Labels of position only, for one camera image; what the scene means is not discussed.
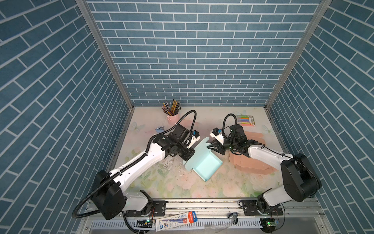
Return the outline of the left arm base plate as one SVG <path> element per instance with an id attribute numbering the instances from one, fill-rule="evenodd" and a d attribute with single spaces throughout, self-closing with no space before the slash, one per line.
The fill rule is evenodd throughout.
<path id="1" fill-rule="evenodd" d="M 125 212 L 126 217 L 164 217 L 166 213 L 165 200 L 154 200 L 152 204 L 148 202 L 141 211 L 129 210 Z"/>

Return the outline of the light blue paper box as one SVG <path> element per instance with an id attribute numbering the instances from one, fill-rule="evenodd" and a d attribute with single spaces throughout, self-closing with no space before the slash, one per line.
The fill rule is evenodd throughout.
<path id="1" fill-rule="evenodd" d="M 193 170 L 205 182 L 207 182 L 223 164 L 223 162 L 208 149 L 208 140 L 209 137 L 204 138 L 194 148 L 194 155 L 184 163 L 187 171 Z"/>

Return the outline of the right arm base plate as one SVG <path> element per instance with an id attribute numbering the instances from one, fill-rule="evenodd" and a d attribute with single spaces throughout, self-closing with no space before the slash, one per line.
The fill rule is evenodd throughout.
<path id="1" fill-rule="evenodd" d="M 258 201 L 255 199 L 239 200 L 237 204 L 242 208 L 245 216 L 281 216 L 284 214 L 280 204 L 273 207 L 258 205 Z"/>

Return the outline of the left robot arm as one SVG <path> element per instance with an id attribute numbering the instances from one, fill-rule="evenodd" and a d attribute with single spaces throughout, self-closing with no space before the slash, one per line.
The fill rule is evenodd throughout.
<path id="1" fill-rule="evenodd" d="M 188 161 L 195 153 L 193 144 L 200 139 L 196 130 L 188 130 L 178 124 L 167 135 L 154 135 L 147 148 L 126 164 L 106 172 L 96 174 L 93 188 L 98 188 L 105 180 L 110 182 L 95 192 L 91 200 L 106 220 L 121 212 L 137 211 L 148 215 L 153 210 L 153 199 L 144 191 L 129 192 L 129 186 L 144 172 L 168 156 L 180 156 Z"/>

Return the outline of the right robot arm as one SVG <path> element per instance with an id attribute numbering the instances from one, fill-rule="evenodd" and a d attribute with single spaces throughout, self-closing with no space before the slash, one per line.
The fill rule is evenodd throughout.
<path id="1" fill-rule="evenodd" d="M 210 136 L 214 138 L 208 149 L 221 155 L 227 150 L 233 154 L 259 160 L 281 172 L 282 185 L 269 189 L 257 197 L 258 210 L 264 212 L 288 201 L 304 201 L 314 195 L 322 183 L 308 158 L 303 154 L 291 155 L 272 150 L 264 144 L 247 139 L 241 125 L 229 126 L 230 133 L 214 128 Z"/>

